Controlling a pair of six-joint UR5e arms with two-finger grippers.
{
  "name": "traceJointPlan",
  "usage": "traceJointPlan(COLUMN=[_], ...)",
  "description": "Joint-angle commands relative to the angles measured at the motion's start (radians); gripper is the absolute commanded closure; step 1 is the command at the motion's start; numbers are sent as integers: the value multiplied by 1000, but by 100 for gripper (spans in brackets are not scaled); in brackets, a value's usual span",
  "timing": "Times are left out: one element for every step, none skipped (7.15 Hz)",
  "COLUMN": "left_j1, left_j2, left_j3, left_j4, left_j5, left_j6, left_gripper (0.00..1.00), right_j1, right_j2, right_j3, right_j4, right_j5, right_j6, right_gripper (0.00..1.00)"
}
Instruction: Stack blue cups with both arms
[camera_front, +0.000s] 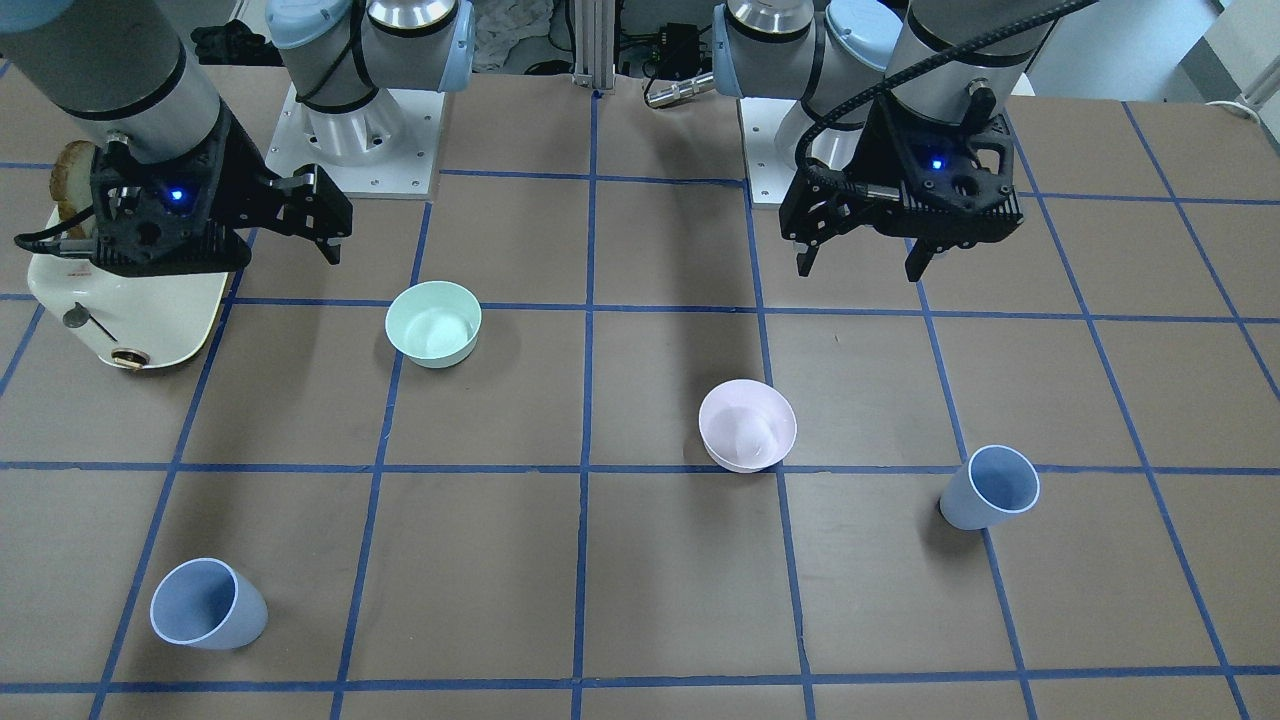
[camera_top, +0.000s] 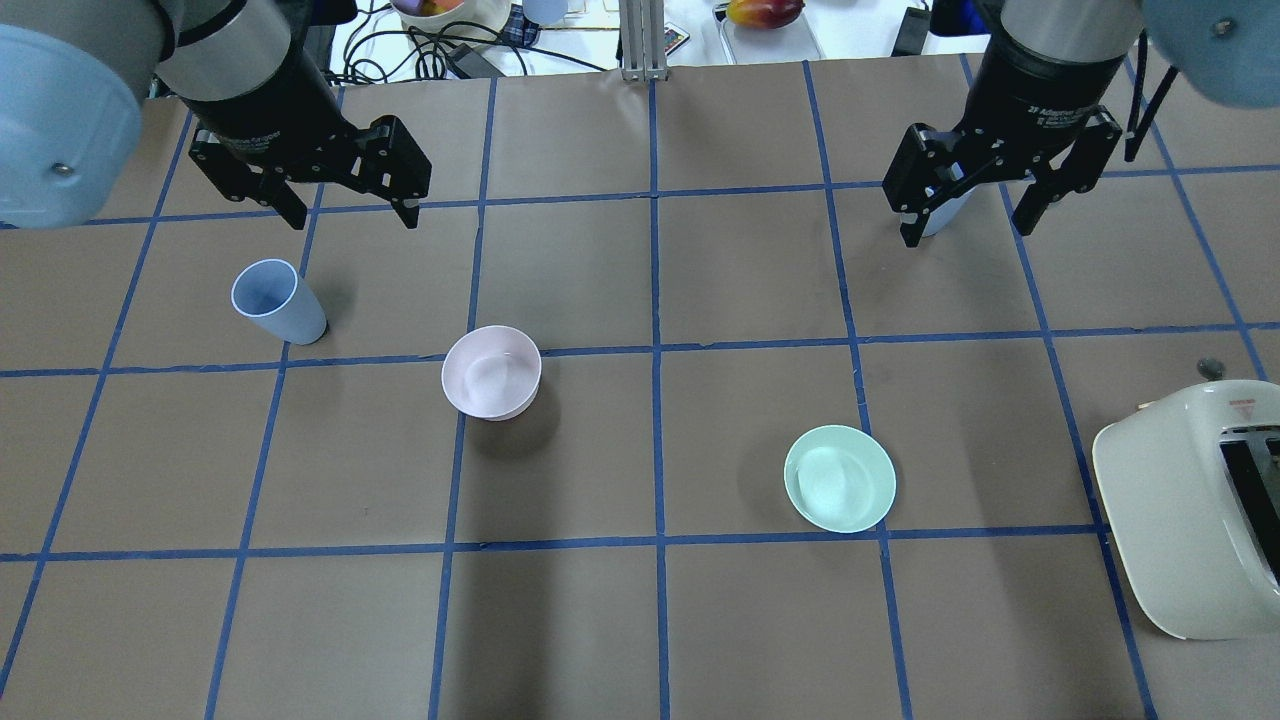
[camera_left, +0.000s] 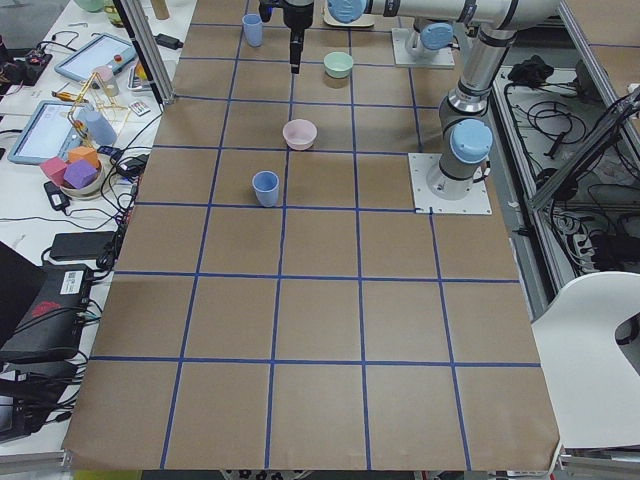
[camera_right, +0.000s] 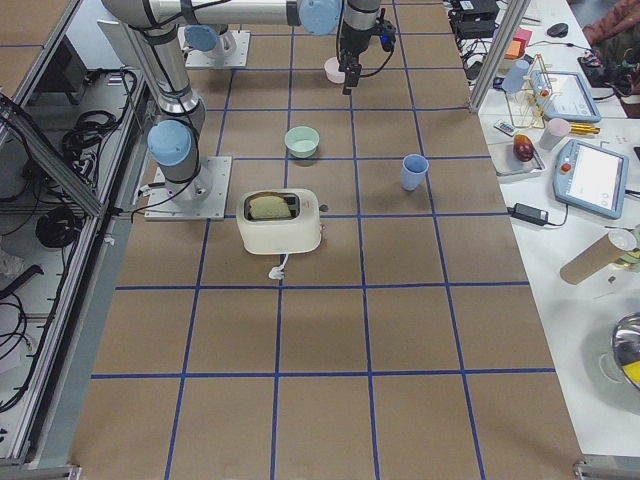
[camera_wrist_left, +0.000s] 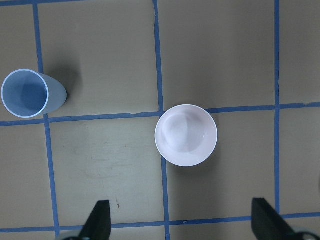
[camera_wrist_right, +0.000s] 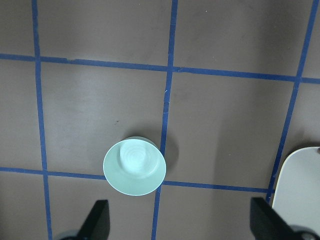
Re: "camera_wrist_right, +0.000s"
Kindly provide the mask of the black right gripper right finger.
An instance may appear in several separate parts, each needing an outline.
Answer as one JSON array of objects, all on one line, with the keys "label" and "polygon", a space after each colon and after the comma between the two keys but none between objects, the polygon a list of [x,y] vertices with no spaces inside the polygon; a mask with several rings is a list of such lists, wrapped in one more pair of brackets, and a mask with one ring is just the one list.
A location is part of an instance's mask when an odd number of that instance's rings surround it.
[{"label": "black right gripper right finger", "polygon": [[318,240],[309,229],[294,230],[262,198],[250,200],[250,230],[256,240]]}]

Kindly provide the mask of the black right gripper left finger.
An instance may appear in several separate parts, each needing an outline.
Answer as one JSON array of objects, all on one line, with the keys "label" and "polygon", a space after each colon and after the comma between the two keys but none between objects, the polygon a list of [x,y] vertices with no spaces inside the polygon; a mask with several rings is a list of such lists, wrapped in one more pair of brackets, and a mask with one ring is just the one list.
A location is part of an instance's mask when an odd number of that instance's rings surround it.
[{"label": "black right gripper left finger", "polygon": [[108,200],[97,200],[82,227],[77,240],[107,240],[110,234],[110,211]]}]

